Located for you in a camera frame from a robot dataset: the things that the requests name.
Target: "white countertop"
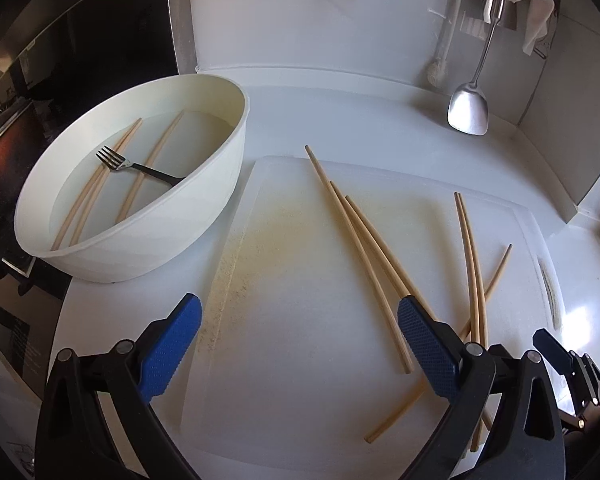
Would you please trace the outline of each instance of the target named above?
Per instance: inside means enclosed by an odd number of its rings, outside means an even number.
[[[565,225],[526,160],[515,127],[493,119],[484,137],[446,125],[444,99],[418,105],[326,89],[247,87],[251,113],[236,191],[216,222],[191,247],[159,269],[114,284],[73,280],[64,300],[52,356],[64,347],[78,355],[107,352],[164,318],[187,292],[205,303],[224,239],[254,162],[265,155],[306,156],[426,176],[492,194],[529,208],[554,260],[567,316],[565,343],[587,351],[600,367],[600,237]],[[303,478],[199,452],[180,438],[192,348],[167,392],[152,401],[174,441],[204,478]]]

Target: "metal spatula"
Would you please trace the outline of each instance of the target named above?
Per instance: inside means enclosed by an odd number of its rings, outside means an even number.
[[[496,29],[496,25],[502,17],[502,7],[504,0],[493,0],[491,4],[491,28],[487,41],[484,42],[484,49],[480,56],[480,63],[475,70],[474,78],[468,83],[460,85],[451,96],[449,110],[446,114],[446,120],[449,125],[460,132],[471,135],[484,135],[489,126],[489,110],[487,99],[478,88],[478,78],[487,57],[491,38]]]

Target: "cutting board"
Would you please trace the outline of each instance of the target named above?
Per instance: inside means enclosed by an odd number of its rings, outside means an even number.
[[[552,309],[559,322],[564,307],[526,208],[403,173],[332,162],[324,169],[455,330],[469,317],[454,204],[461,191],[487,283],[506,247],[514,246],[487,304],[490,343],[519,357],[532,347],[536,329],[554,331]],[[377,270],[395,311],[399,298]],[[309,160],[258,160],[205,305],[183,437],[242,462],[334,478],[397,478],[429,438],[446,400],[429,390],[373,444],[363,437],[421,376],[419,367],[410,375],[401,370],[363,267]],[[492,414],[496,402],[490,401]]]

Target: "fork head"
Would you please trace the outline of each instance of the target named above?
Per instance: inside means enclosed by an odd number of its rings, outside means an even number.
[[[115,150],[112,150],[109,146],[103,146],[102,149],[98,150],[96,156],[107,166],[111,171],[122,170],[131,166],[131,162],[126,160],[125,157],[120,155]]]

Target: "fork tines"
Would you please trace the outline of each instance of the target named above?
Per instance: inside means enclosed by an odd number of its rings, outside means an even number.
[[[96,153],[96,156],[112,171],[117,171],[125,161],[125,157],[120,155],[115,150],[112,150],[109,146],[103,146],[101,150]]]

